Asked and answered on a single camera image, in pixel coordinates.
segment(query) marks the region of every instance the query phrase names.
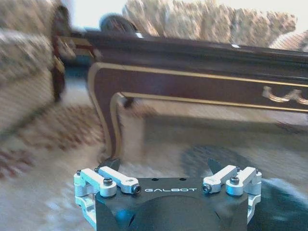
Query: coffee table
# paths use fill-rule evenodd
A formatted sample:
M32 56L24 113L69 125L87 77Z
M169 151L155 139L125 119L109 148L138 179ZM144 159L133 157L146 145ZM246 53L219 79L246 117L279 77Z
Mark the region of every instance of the coffee table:
M121 153L116 103L133 98L308 112L308 56L233 44L75 33L103 59L89 71L90 95L107 153Z

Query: black screw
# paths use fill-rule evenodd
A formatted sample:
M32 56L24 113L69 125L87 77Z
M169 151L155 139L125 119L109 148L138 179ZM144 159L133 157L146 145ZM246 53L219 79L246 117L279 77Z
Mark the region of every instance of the black screw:
M134 187L132 188L132 193L133 194L138 194L140 192L141 192L141 186L138 185L138 184L134 185Z
M107 177L107 178L104 179L103 182L104 182L104 185L105 185L105 186L110 186L110 185L112 185L112 182L113 182L113 181L112 181L112 178Z
M240 179L238 177L230 177L231 184L239 184Z
M212 187L209 184L203 184L202 189L205 194L208 194L212 191Z

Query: gold trim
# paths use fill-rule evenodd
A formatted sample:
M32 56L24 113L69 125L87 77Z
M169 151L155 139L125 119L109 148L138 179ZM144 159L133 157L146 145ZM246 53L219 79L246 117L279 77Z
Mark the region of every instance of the gold trim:
M206 103L206 104L215 104L215 105L226 105L226 106L239 106L239 107L251 107L251 108L261 108L261 109L274 109L274 110L284 110L284 111L297 111L297 112L308 112L308 109L294 109L294 108L285 108L285 107L273 107L273 106L263 106L263 105L256 105L256 104L245 104L245 103L230 103L230 102L221 102L221 101L210 101L210 100L197 100L197 99L188 99L188 98L181 98L181 97L170 97L170 96L159 96L159 95L148 95L148 94L138 94L138 93L131 93L131 92L121 92L116 93L110 102L110 113L111 119L114 126L115 131L115 143L116 149L113 150L111 147L111 139L110 133L107 127L107 123L104 119L104 116L101 112L99 107L97 98L94 92L94 78L96 73L101 68L108 68L108 69L118 69L118 70L127 70L127 71L140 71L140 72L150 72L150 73L161 73L161 74L171 74L171 75L181 75L181 76L194 76L194 77L207 77L207 78L216 78L216 79L225 79L225 80L238 80L238 81L246 81L246 82L258 82L258 83L271 83L271 84L281 84L281 85L288 85L288 86L301 86L301 87L308 87L308 85L304 84L291 84L291 83L284 83L284 82L273 82L273 81L263 81L257 79L243 79L237 77L225 77L225 76L217 76L217 75L209 75L209 74L200 74L200 73L190 73L190 72L182 72L182 71L173 71L173 70L164 70L164 69L156 69L156 68L148 68L148 67L138 67L138 66L128 66L128 65L118 65L118 64L106 64L106 63L95 63L91 66L88 74L88 86L89 86L89 94L94 103L96 111L99 115L100 121L102 123L104 132L105 132L105 142L106 142L106 151L109 156L120 156L121 153L121 135L120 135L120 128L117 122L116 117L116 103L118 99L123 99L123 97L132 97L132 98L144 98L144 99L156 99L156 100L171 100L171 101L181 101L181 102L188 102L188 103Z
M111 121L112 125L114 126L115 130L115 155L114 157L120 157L119 154L122 153L122 145L121 145L121 131L120 126L117 122L117 103L120 100L125 99L125 97L121 93L116 93L113 95L110 101L110 114L111 114Z
M62 74L64 74L65 67L61 59L56 57L55 55L53 56L53 58L54 58L54 66L56 67L56 69L59 70Z
M185 103L203 103L203 104L216 104L216 105L225 105L225 106L253 107L253 108L262 108L262 109L308 112L308 109L272 107L272 106L263 106L263 105L257 105L257 104L247 104L247 103L230 103L230 102L213 101L213 100L197 100L197 99L188 99L188 98L181 98L181 97L147 95L147 94L138 94L138 93L130 93L130 92L121 92L121 94L125 97L151 99L151 100L169 100L169 101L180 101L180 102L185 102Z
M73 41L76 45L82 45L82 46L92 46L91 43L89 43L88 40L86 40L85 38L75 38L75 37L68 37L68 36L60 36L60 39L62 41Z
M277 103L285 103L285 102L289 102L290 100L292 100L294 98L294 91L295 90L292 90L291 92L289 92L288 94L286 94L283 97L278 97L278 96L275 96L271 92L271 87L264 86L262 96L267 98L267 99L270 99L271 101L277 102Z
M112 147L111 147L111 139L110 139L110 133L109 133L109 129L106 123L106 120L103 116L102 111L100 110L100 106L99 103L97 101L97 98L95 96L95 91L94 91L94 77L96 75L96 73L100 70L100 65L99 63L94 63L88 72L88 90L89 90L89 95L90 98L92 99L92 102L94 104L94 107L96 109L96 112L99 116L99 119L101 121L103 130L104 130L104 134L105 134L105 143L106 143L106 152L107 155L112 156Z
M295 92L294 99L296 100L296 102L298 102L299 104L308 105L308 100L302 98L301 96L302 93L301 90L294 90L294 92Z
M89 51L89 49L80 49L80 48L76 48L75 54L76 54L76 55L90 56L90 57L94 58L93 55L92 55L92 53L91 53L91 51Z
M266 81L266 80L251 79L251 78L218 76L218 75L210 75L210 74L201 74L201 73L196 73L196 72L156 69L156 68L150 68L150 67L129 66L129 65L108 64L108 63L98 63L98 65L101 68L106 68L106 69L149 72L149 73L168 74L168 75L177 75L177 76L205 77L205 78L224 79L224 80L236 80L236 81L243 81L243 82L270 83L270 84L280 84L280 85L298 86L298 87L308 87L308 85L306 85L306 84L295 84L295 83Z

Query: table top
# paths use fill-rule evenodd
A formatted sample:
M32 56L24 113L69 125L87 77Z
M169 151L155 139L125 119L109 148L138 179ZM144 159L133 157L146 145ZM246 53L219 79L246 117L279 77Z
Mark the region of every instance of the table top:
M307 81L308 53L100 31L73 32L103 53L103 62L266 80Z

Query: floral sofa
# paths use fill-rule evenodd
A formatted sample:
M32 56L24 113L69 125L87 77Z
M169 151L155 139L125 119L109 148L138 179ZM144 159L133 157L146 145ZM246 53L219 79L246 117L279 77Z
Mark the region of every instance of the floral sofa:
M297 22L288 13L235 9L213 0L128 0L123 16L153 36L257 47L294 31Z
M52 36L61 0L0 1L0 134L54 101Z

